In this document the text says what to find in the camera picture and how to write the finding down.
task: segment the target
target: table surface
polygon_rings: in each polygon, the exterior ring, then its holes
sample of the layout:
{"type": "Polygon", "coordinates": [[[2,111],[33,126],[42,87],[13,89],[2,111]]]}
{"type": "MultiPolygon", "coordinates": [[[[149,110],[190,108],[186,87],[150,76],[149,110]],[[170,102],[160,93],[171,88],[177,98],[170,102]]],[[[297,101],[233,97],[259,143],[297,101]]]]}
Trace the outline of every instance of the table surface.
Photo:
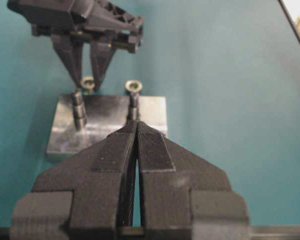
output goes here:
{"type": "MultiPolygon", "coordinates": [[[[300,44],[277,0],[116,0],[144,16],[98,94],[166,96],[169,138],[224,169],[253,225],[300,224],[300,44]]],[[[84,48],[84,75],[90,75],[84,48]]],[[[45,158],[58,96],[74,89],[49,38],[0,0],[0,226],[45,158]]]]}

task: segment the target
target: bolt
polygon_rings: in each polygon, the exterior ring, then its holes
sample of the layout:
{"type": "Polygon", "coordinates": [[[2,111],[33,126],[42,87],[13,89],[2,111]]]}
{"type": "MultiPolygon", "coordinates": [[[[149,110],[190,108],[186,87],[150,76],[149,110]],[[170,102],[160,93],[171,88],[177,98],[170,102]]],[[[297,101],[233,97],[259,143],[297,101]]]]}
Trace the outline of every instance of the bolt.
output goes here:
{"type": "Polygon", "coordinates": [[[142,83],[137,80],[129,80],[125,83],[125,89],[130,93],[130,105],[128,119],[138,121],[139,116],[139,96],[142,90],[142,83]]]}

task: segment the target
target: textured printed surface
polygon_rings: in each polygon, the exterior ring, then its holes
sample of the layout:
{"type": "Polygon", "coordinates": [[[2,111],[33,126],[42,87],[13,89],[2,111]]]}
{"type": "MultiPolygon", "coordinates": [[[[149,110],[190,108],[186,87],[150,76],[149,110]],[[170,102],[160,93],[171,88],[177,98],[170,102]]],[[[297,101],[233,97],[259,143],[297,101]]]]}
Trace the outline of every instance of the textured printed surface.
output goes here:
{"type": "Polygon", "coordinates": [[[142,122],[138,123],[137,135],[141,222],[146,228],[146,239],[189,240],[190,191],[230,192],[228,177],[142,122]]]}
{"type": "MultiPolygon", "coordinates": [[[[166,96],[169,139],[228,173],[253,225],[300,224],[300,45],[278,1],[113,3],[145,17],[144,43],[117,51],[98,94],[137,79],[143,95],[166,96]]],[[[0,0],[0,226],[52,166],[56,103],[74,88],[50,39],[0,0]]]]}
{"type": "Polygon", "coordinates": [[[71,191],[32,192],[20,199],[13,213],[11,240],[68,240],[64,226],[70,216],[71,191]]]}

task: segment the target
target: metal pin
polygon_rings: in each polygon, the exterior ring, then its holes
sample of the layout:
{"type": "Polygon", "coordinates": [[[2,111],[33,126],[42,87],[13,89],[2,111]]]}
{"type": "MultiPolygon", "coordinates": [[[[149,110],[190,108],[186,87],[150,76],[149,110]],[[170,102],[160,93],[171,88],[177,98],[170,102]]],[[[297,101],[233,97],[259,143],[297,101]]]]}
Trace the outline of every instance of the metal pin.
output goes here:
{"type": "Polygon", "coordinates": [[[80,89],[72,94],[73,119],[76,129],[79,131],[87,124],[87,114],[84,99],[80,89]]]}

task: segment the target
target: metal standoff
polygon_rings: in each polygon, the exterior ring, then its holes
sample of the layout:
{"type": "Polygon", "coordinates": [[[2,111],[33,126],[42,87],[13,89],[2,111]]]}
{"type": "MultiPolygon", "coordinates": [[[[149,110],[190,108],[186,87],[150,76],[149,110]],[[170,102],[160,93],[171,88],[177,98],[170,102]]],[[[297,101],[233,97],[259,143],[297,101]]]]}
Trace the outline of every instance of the metal standoff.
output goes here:
{"type": "Polygon", "coordinates": [[[125,83],[125,89],[130,93],[129,121],[138,121],[140,119],[139,96],[142,87],[142,83],[138,80],[129,80],[125,83]]]}
{"type": "Polygon", "coordinates": [[[87,124],[86,108],[80,89],[72,94],[72,109],[75,127],[80,130],[87,124]]]}

